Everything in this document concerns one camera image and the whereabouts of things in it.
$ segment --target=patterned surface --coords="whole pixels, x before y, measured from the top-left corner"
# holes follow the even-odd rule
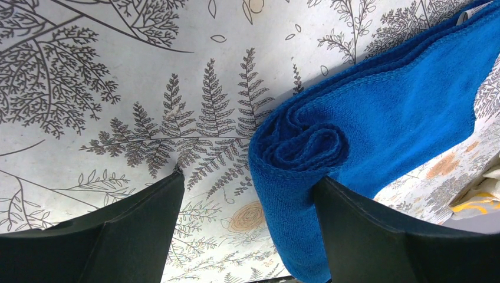
[[[0,232],[94,211],[178,163],[187,192],[163,282],[286,276],[248,172],[253,132],[304,87],[468,2],[0,0]],[[499,151],[499,65],[476,133],[378,201],[449,217]]]

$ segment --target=fern leaf illustration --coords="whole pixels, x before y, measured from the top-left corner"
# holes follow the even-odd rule
[[[234,109],[227,110],[229,100],[226,100],[228,94],[222,94],[222,86],[213,69],[214,59],[210,59],[203,75],[203,100],[202,115],[196,123],[198,132],[208,137],[219,137],[236,129],[234,120],[228,119]]]
[[[304,87],[302,86],[302,81],[301,81],[301,77],[300,77],[300,73],[297,69],[297,65],[294,64],[294,84],[295,84],[295,87],[294,87],[294,96],[296,96],[297,94],[301,93],[303,90],[304,90]]]
[[[269,89],[266,87],[259,88],[264,82],[263,80],[254,80],[259,74],[258,72],[253,72],[255,67],[254,55],[255,49],[253,47],[250,50],[246,50],[246,57],[243,57],[243,63],[240,64],[245,72],[239,74],[243,81],[238,84],[244,88],[238,94],[245,98],[238,101],[240,105],[245,107],[239,108],[238,111],[245,117],[238,118],[240,123],[238,123],[239,129],[236,132],[246,138],[252,137],[258,126],[262,123],[262,120],[272,111],[259,111],[259,109],[274,100],[272,97],[260,99],[260,96]]]
[[[153,122],[154,118],[149,117],[139,103],[134,103],[133,111],[136,126],[134,130],[114,118],[110,123],[112,137],[108,132],[101,131],[99,140],[91,140],[90,147],[82,146],[81,150],[97,155],[109,153],[111,157],[120,156],[125,152],[127,165],[136,167],[145,161],[149,173],[156,178],[158,170],[169,162],[170,153],[175,150],[175,142],[170,138],[156,137],[160,133],[158,124]]]
[[[77,26],[52,32],[47,41],[34,38],[0,54],[0,124],[38,124],[59,139],[63,129],[85,130],[85,113],[99,120],[94,94],[116,104],[117,84],[105,81],[107,67],[95,63],[97,34]]]
[[[225,185],[229,184],[230,181],[239,177],[244,177],[244,179],[240,181],[240,186],[234,188],[235,196],[241,195],[245,190],[253,186],[252,179],[249,177],[250,168],[248,166],[248,142],[244,143],[241,139],[235,139],[235,142],[238,149],[242,153],[239,153],[238,149],[236,149],[238,155],[236,162],[215,182],[212,188],[208,191],[206,197],[207,199],[209,199],[219,189],[223,189]]]
[[[172,77],[167,84],[167,91],[164,93],[165,101],[163,102],[163,122],[160,130],[163,134],[169,137],[187,136],[195,129],[183,129],[187,125],[196,121],[194,118],[189,118],[194,111],[184,111],[185,102],[181,102],[182,96],[179,95],[179,76],[172,74]]]
[[[189,167],[196,159],[201,159],[199,153],[207,153],[207,148],[213,146],[210,140],[197,138],[185,138],[177,142],[179,159],[177,163],[182,168]]]
[[[262,271],[252,267],[252,276],[248,281],[257,281],[262,278]]]
[[[214,170],[219,170],[221,168],[219,165],[226,166],[226,159],[234,161],[234,156],[239,156],[236,145],[240,142],[240,139],[215,141],[217,146],[210,147],[210,151],[206,154],[208,157],[203,158],[203,162],[199,163],[199,167],[194,169],[187,182],[187,189],[191,190],[195,184],[208,175],[207,173],[213,173]]]
[[[224,283],[242,283],[242,282],[243,279],[231,275],[231,272],[227,273],[226,276],[224,276]]]

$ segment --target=orange flower illustration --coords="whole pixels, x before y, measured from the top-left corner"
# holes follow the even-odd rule
[[[473,149],[476,148],[476,146],[478,146],[479,142],[478,141],[475,141],[473,144],[471,144],[470,146],[467,147],[467,149],[465,150],[465,152],[471,152]]]
[[[454,161],[455,159],[455,154],[449,154],[445,156],[443,159],[441,159],[439,162],[432,167],[429,172],[427,172],[427,178],[432,179],[436,177],[437,175],[448,175],[449,173],[453,172],[457,167],[460,161]]]
[[[264,211],[260,202],[252,202],[233,215],[228,230],[236,233],[244,233],[261,226],[265,222]]]

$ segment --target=blue towel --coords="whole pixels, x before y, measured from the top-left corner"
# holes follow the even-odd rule
[[[499,7],[497,0],[459,26],[455,16],[303,91],[256,131],[251,174],[293,276],[331,278],[311,197],[322,177],[373,198],[472,134],[477,89],[500,52]]]

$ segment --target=orange rose drawing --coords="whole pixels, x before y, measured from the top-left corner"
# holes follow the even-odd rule
[[[427,172],[427,179],[432,179],[437,175],[448,175],[453,172],[458,167],[458,163],[460,163],[460,161],[454,161],[454,159],[454,153],[445,156],[437,162],[436,165],[429,170],[429,172]]]
[[[253,230],[265,222],[264,211],[260,202],[252,202],[236,211],[229,223],[228,230],[244,233]]]
[[[251,242],[261,242],[270,238],[260,202],[245,205],[236,211],[233,217],[222,219],[221,224],[231,232],[221,236],[230,239],[229,244],[246,246]]]

